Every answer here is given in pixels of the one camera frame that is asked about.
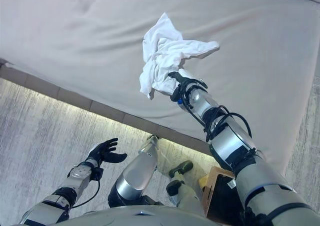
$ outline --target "black strap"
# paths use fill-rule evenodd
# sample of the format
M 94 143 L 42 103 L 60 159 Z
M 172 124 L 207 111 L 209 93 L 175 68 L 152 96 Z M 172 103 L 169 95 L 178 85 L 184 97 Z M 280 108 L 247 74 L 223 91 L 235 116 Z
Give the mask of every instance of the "black strap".
M 245 221 L 247 225 L 254 225 L 254 226 L 273 226 L 272 220 L 277 217 L 278 215 L 292 209 L 296 208 L 305 208 L 305 209 L 310 209 L 313 210 L 308 204 L 303 203 L 303 202 L 292 202 L 292 203 L 287 203 L 285 205 L 282 205 L 280 207 L 277 207 L 275 210 L 270 212 L 268 215 L 265 214 L 258 214 L 254 215 L 251 208 L 247 207 L 245 210 Z
M 275 217 L 282 214 L 283 212 L 288 211 L 288 210 L 292 210 L 292 209 L 296 209 L 296 208 L 306 208 L 309 210 L 313 210 L 312 207 L 310 207 L 308 204 L 303 203 L 303 202 L 287 203 L 285 205 L 282 205 L 282 206 L 276 208 L 271 213 L 269 213 L 267 218 L 263 219 L 261 224 L 259 224 L 259 225 L 263 226 L 265 224 L 268 224 L 268 221 L 269 222 L 272 221 Z

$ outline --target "white cloth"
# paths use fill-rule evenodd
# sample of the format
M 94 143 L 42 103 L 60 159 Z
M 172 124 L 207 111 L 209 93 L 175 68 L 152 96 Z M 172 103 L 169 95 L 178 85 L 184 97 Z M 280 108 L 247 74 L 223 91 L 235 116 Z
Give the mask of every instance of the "white cloth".
M 142 46 L 143 60 L 146 64 L 139 78 L 140 92 L 150 99 L 152 88 L 173 94 L 178 82 L 169 77 L 168 73 L 178 71 L 182 59 L 215 50 L 219 44 L 215 41 L 184 40 L 167 14 L 163 13 L 158 22 L 144 35 Z

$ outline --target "black joint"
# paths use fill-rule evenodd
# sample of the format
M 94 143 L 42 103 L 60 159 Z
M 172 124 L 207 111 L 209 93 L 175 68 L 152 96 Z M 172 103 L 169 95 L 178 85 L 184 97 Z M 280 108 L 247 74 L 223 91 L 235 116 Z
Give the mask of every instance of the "black joint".
M 70 207 L 72 207 L 77 200 L 77 193 L 71 187 L 58 188 L 56 191 L 53 192 L 52 195 L 59 195 L 64 197 L 69 202 Z
M 100 167 L 95 167 L 94 169 L 91 169 L 91 176 L 90 181 L 99 181 L 102 178 L 102 175 L 104 173 L 104 169 Z

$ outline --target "mattress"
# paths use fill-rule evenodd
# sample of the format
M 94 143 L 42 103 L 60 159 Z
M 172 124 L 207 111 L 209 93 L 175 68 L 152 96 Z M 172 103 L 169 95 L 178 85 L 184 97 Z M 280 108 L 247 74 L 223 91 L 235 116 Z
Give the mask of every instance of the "mattress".
M 220 49 L 183 67 L 249 122 L 278 171 L 290 159 L 320 40 L 310 0 L 0 0 L 0 58 L 63 89 L 204 140 L 170 98 L 139 92 L 144 34 L 166 12 L 185 39 Z

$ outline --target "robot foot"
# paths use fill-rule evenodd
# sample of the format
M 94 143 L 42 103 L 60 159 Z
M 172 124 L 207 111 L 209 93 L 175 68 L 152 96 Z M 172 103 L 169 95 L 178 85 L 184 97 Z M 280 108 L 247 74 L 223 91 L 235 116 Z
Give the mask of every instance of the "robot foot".
M 171 169 L 169 171 L 169 176 L 172 179 L 175 176 L 176 172 L 184 175 L 186 172 L 190 171 L 193 167 L 194 167 L 194 164 L 192 163 L 192 161 L 190 161 L 190 160 L 184 161 L 184 162 L 180 163 L 177 167 Z

